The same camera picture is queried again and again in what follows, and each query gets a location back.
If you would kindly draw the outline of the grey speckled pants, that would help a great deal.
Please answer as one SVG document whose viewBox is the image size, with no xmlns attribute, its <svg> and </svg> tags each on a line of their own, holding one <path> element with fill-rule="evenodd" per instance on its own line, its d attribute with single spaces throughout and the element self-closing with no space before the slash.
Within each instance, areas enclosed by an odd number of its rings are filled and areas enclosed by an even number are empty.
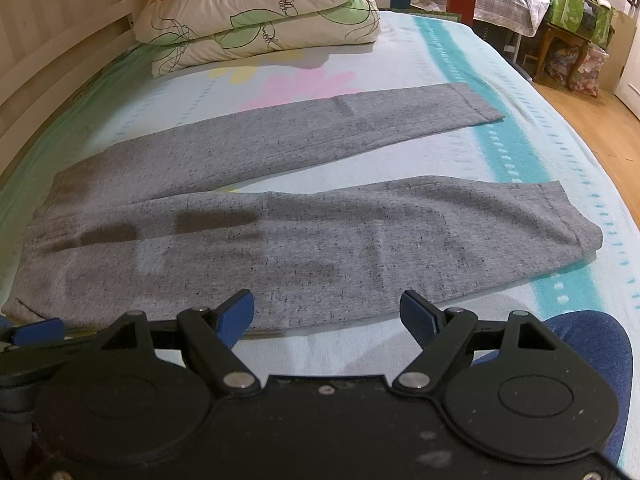
<svg viewBox="0 0 640 480">
<path fill-rule="evenodd" d="M 412 288 L 439 304 L 592 256 L 601 230 L 556 182 L 415 177 L 311 194 L 232 183 L 495 122 L 465 84 L 258 108 L 113 145 L 59 172 L 4 310 L 101 328 L 238 290 L 258 332 L 355 322 Z"/>
</svg>

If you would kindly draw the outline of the blue trouser leg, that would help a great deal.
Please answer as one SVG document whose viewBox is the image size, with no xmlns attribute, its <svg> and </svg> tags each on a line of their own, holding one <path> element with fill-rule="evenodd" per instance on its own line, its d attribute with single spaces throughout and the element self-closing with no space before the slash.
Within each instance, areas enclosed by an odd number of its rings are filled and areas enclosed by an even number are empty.
<svg viewBox="0 0 640 480">
<path fill-rule="evenodd" d="M 450 385 L 446 404 L 468 437 L 507 460 L 565 465 L 620 457 L 632 352 L 611 315 L 582 311 L 541 322 L 512 312 L 503 346 Z"/>
</svg>

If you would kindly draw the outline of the floral bag under stool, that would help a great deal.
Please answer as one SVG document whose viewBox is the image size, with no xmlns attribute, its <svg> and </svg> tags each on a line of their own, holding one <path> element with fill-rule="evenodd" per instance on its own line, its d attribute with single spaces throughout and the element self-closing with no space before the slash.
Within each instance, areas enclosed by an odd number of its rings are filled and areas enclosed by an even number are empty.
<svg viewBox="0 0 640 480">
<path fill-rule="evenodd" d="M 556 40 L 547 54 L 544 70 L 568 90 L 596 98 L 600 73 L 609 57 L 608 52 L 591 42 L 583 49 Z"/>
</svg>

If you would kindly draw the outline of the beige wooden bed headboard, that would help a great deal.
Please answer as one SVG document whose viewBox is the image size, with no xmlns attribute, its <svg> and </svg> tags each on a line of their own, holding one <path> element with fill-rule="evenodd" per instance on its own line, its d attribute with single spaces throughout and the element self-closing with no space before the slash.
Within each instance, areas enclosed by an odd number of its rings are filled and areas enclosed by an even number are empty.
<svg viewBox="0 0 640 480">
<path fill-rule="evenodd" d="M 144 0 L 1 0 L 1 170 L 90 79 L 134 45 Z"/>
</svg>

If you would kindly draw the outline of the floral folded quilt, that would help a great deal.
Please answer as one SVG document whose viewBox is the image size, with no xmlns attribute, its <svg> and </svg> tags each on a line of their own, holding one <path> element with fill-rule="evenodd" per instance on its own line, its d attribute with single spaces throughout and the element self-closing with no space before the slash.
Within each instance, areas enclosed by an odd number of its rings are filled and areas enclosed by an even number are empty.
<svg viewBox="0 0 640 480">
<path fill-rule="evenodd" d="M 134 23 L 155 77 L 274 51 L 372 44 L 375 0 L 149 0 Z"/>
</svg>

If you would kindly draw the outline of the plaid blanket pile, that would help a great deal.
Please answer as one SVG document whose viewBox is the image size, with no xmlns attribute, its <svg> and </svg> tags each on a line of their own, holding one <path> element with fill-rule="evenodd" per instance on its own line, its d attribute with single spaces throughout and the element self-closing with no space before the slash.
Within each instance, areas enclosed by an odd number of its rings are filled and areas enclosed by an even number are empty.
<svg viewBox="0 0 640 480">
<path fill-rule="evenodd" d="M 411 4 L 424 11 L 446 12 L 447 0 L 411 0 Z M 550 0 L 476 0 L 474 20 L 533 38 L 549 4 Z"/>
</svg>

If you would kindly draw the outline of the green floral storage bag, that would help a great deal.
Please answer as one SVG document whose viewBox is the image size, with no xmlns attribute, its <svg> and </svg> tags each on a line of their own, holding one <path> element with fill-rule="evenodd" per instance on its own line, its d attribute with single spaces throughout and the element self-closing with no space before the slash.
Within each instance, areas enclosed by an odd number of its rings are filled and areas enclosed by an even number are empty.
<svg viewBox="0 0 640 480">
<path fill-rule="evenodd" d="M 608 0 L 550 0 L 544 19 L 602 49 L 610 42 L 613 8 Z"/>
</svg>

